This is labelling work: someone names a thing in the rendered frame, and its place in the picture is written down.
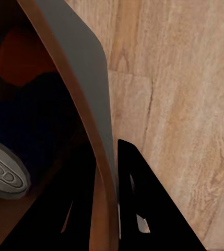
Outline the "can of soda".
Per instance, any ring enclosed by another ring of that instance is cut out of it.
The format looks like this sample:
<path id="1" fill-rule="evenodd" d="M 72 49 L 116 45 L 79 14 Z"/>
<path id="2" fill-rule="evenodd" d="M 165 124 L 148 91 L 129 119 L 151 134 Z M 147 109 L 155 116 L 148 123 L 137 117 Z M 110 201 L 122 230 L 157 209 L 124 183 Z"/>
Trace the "can of soda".
<path id="1" fill-rule="evenodd" d="M 0 33 L 0 79 L 23 86 L 58 70 L 39 35 L 19 26 Z"/>
<path id="2" fill-rule="evenodd" d="M 0 100 L 0 198 L 44 179 L 82 120 L 60 74 L 41 74 Z"/>

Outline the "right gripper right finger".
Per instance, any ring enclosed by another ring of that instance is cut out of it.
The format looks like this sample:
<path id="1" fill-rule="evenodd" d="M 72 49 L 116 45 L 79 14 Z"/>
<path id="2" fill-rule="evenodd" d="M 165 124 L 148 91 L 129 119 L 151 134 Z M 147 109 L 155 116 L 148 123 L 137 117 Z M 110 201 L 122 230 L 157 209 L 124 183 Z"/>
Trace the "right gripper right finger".
<path id="1" fill-rule="evenodd" d="M 122 251 L 207 251 L 137 147 L 118 139 Z M 150 233 L 138 229 L 130 174 Z"/>

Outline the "trash can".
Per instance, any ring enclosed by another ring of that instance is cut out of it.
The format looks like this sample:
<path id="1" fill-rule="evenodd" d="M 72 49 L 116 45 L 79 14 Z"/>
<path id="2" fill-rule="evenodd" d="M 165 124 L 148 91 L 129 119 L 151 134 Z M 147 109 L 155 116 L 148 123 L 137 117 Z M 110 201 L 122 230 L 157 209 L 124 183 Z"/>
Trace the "trash can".
<path id="1" fill-rule="evenodd" d="M 40 183 L 17 199 L 0 198 L 0 246 L 72 155 L 90 141 L 96 157 L 89 251 L 119 251 L 107 59 L 93 31 L 65 0 L 0 0 L 0 33 L 19 26 L 39 35 L 82 120 Z M 0 79 L 0 100 L 20 87 Z M 67 214 L 61 233 L 66 229 Z"/>

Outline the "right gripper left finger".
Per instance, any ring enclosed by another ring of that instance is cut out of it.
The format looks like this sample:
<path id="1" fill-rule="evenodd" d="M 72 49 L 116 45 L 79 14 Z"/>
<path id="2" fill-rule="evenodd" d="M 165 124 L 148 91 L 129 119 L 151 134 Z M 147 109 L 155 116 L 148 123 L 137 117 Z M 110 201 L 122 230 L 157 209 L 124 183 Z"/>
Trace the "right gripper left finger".
<path id="1" fill-rule="evenodd" d="M 0 251 L 89 251 L 95 173 L 96 157 L 87 141 L 72 152 Z"/>

